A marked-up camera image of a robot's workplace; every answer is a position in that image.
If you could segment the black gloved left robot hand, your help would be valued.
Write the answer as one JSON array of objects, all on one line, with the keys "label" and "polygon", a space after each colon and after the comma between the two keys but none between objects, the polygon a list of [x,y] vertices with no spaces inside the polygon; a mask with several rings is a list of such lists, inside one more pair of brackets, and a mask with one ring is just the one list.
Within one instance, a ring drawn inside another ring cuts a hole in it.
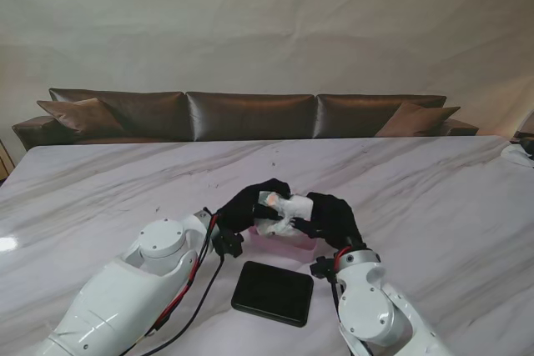
[{"label": "black gloved left robot hand", "polygon": [[259,204],[260,192],[277,193],[285,199],[289,199],[291,195],[289,184],[277,178],[249,185],[217,211],[218,227],[232,233],[241,233],[253,226],[256,219],[281,220],[276,210]]}]

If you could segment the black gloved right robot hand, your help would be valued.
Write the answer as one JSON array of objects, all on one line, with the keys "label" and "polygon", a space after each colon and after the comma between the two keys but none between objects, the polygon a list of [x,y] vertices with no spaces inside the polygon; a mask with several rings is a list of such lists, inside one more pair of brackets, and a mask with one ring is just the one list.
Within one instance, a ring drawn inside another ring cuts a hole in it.
[{"label": "black gloved right robot hand", "polygon": [[343,250],[368,249],[355,222],[351,206],[331,194],[307,194],[312,203],[311,217],[294,218],[294,228],[310,238],[322,238],[332,248]]}]

